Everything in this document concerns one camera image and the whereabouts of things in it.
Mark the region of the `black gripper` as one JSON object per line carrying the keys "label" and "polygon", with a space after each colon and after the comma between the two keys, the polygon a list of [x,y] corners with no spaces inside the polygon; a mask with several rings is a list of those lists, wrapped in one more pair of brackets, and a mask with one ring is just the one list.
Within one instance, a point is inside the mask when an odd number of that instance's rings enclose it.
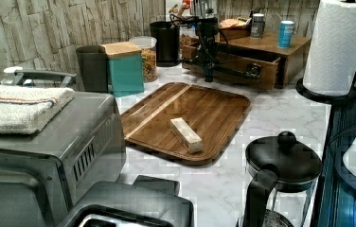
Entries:
{"label": "black gripper", "polygon": [[215,36],[218,34],[218,20],[216,18],[197,18],[195,33],[199,46],[195,50],[193,61],[204,68],[205,82],[213,81],[213,66],[216,62]]}

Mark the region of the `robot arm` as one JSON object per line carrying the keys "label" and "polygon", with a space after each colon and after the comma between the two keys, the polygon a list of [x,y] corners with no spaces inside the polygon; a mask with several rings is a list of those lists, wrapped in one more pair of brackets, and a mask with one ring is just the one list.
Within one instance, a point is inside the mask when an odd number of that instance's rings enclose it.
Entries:
{"label": "robot arm", "polygon": [[195,26],[198,45],[182,62],[200,67],[205,72],[205,81],[213,81],[213,68],[217,63],[217,44],[219,34],[218,19],[214,16],[211,0],[190,0],[182,3],[177,14],[169,16],[172,27]]}

